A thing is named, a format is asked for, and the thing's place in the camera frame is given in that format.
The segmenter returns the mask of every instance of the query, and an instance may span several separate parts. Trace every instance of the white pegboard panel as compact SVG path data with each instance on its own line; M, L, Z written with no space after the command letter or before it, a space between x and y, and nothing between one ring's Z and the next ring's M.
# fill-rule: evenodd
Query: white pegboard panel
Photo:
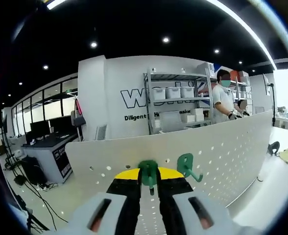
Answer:
M227 206L258 175L271 130L271 111L234 121L184 131L105 141L70 142L66 153L75 178L89 196L105 192L114 177L143 160L177 168L177 159L192 153L193 171L202 182L187 178L193 189ZM141 215L135 234L165 234L157 189L142 186Z

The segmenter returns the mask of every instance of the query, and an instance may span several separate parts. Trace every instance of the floor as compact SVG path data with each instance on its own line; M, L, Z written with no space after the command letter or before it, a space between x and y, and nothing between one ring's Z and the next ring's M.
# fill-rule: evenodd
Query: floor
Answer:
M275 136L271 136L270 142L278 140L278 135L281 136L279 141L281 143L280 151L282 151L288 146L288 139L285 138L288 132L281 131L279 128L276 129L276 132ZM13 181L12 171L6 171L5 175L13 190L24 199L28 208L33 209L33 214L48 228L54 230L51 216L43 201L26 186L18 186ZM256 180L237 201L228 207L228 210L233 220L240 225L265 230L288 200L288 164L278 157L266 157L259 179L263 182ZM40 194L65 220L69 220L73 211L88 199L88 196L84 195L83 190L76 183L74 174L63 185L50 191L41 191ZM67 225L57 216L53 215L53 217L57 229Z

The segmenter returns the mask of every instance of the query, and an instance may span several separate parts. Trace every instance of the ceiling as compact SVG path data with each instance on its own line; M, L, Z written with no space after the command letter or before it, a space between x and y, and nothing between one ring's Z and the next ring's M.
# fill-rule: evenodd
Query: ceiling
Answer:
M288 57L271 26L248 1L221 2L253 28L274 59ZM180 56L240 71L267 61L236 21L205 0L68 0L51 11L36 0L6 4L0 6L3 106L12 106L48 82L77 72L78 61L99 55ZM167 45L162 43L164 36L170 38ZM92 41L97 48L90 47ZM215 48L220 54L214 54ZM271 66L256 68L256 73L271 71Z

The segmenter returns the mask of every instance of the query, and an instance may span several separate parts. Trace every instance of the yellow part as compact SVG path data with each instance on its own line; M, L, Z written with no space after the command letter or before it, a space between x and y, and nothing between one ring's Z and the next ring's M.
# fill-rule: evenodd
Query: yellow part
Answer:
M115 179L121 180L138 180L140 169L125 170L115 176Z
M179 171L164 167L159 167L160 177L162 180L184 178Z

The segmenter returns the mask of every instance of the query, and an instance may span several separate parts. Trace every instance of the computer monitor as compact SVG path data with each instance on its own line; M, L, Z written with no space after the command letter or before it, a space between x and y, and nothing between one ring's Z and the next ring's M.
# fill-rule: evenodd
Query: computer monitor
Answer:
M69 134L75 132L75 127L72 126L71 116L58 117L49 120L50 127L54 128L54 133Z
M49 135L48 121L38 121L31 123L31 131L34 138L40 138Z

